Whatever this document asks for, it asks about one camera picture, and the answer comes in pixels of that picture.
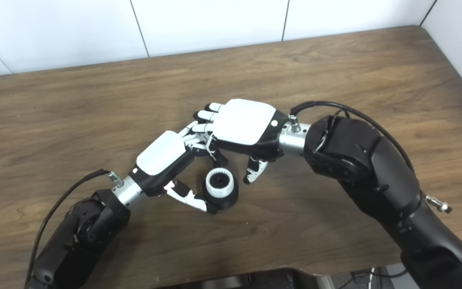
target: wire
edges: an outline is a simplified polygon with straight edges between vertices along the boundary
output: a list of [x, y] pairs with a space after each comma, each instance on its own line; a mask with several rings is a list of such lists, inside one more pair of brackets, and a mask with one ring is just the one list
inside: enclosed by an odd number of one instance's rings
[[407, 270], [404, 269], [402, 272], [393, 274], [393, 275], [385, 275], [385, 274], [380, 274], [380, 273], [375, 273], [375, 272], [372, 272], [370, 274], [377, 276], [377, 277], [382, 277], [382, 278], [398, 278], [398, 277], [401, 277], [407, 274]]
[[382, 126], [380, 126], [379, 123], [374, 121], [368, 115], [365, 115], [364, 113], [360, 112], [359, 110], [356, 110], [354, 108], [351, 108], [350, 106], [346, 106], [344, 104], [338, 104], [337, 102], [332, 102], [332, 101], [307, 101], [307, 102], [303, 102], [302, 104], [299, 104], [298, 106], [294, 106], [290, 110], [290, 113], [296, 116], [301, 111], [307, 108], [312, 108], [314, 106], [331, 106], [333, 108], [339, 108], [345, 112], [350, 112], [353, 115], [356, 115], [357, 117], [361, 117], [363, 120], [369, 122], [372, 126], [374, 126], [374, 128], [377, 128], [377, 130], [379, 130], [379, 132], [381, 132], [393, 144], [393, 146], [396, 147], [396, 149], [398, 150], [398, 152], [404, 159], [407, 166], [409, 166], [411, 171], [414, 172], [413, 164], [409, 160], [409, 156], [407, 156], [407, 153], [405, 153], [404, 149], [402, 148], [402, 146], [400, 146], [400, 144], [396, 141], [396, 139], [392, 137], [392, 135], [387, 130], [385, 130]]
[[97, 170], [95, 172], [92, 172], [86, 176], [84, 176], [81, 180], [77, 181], [70, 189], [68, 189], [66, 192], [64, 192], [63, 196], [58, 199], [58, 201], [53, 205], [53, 208], [49, 211], [49, 213], [46, 215], [46, 218], [44, 218], [44, 221], [42, 221], [42, 225], [40, 225], [40, 228], [38, 229], [37, 232], [37, 237], [35, 238], [35, 243], [33, 244], [33, 249], [31, 250], [31, 257], [30, 257], [30, 263], [28, 265], [28, 272], [26, 273], [26, 282], [24, 283], [24, 288], [26, 288], [26, 284], [30, 281], [31, 279], [31, 274], [33, 271], [33, 264], [35, 263], [35, 256], [37, 255], [37, 250], [39, 249], [39, 243], [40, 239], [42, 238], [42, 234], [44, 233], [44, 229], [46, 228], [47, 223], [49, 222], [49, 219], [51, 216], [53, 216], [54, 212], [57, 210], [57, 208], [62, 204], [62, 202], [74, 191], [79, 185], [84, 183], [85, 181], [94, 179], [95, 177], [109, 174], [110, 171], [107, 170]]
[[340, 287], [338, 287], [337, 289], [343, 289], [345, 288], [345, 286], [347, 286], [350, 282], [352, 282], [354, 280], [354, 278], [350, 278], [347, 282], [345, 282], [343, 285], [341, 285]]

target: metal fitting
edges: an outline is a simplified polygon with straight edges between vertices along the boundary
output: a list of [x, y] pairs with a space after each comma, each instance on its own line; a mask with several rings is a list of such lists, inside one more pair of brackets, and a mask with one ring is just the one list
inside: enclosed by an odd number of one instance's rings
[[110, 181], [113, 181], [113, 183], [115, 183], [117, 188], [120, 188], [124, 185], [124, 181], [121, 180], [121, 178], [119, 178], [119, 176], [114, 171], [108, 173], [108, 178], [110, 179]]
[[450, 207], [449, 204], [444, 201], [440, 201], [437, 198], [429, 196], [427, 194], [425, 195], [425, 200], [427, 201], [427, 203], [429, 203], [429, 205], [433, 205], [434, 207], [436, 207], [436, 209], [438, 209], [439, 212], [445, 212], [447, 214], [450, 214], [450, 212], [452, 212], [452, 207]]
[[300, 124], [299, 124], [299, 119], [297, 118], [296, 115], [289, 114], [288, 115], [288, 120], [290, 121], [290, 126], [292, 127], [292, 132], [298, 133], [300, 132]]

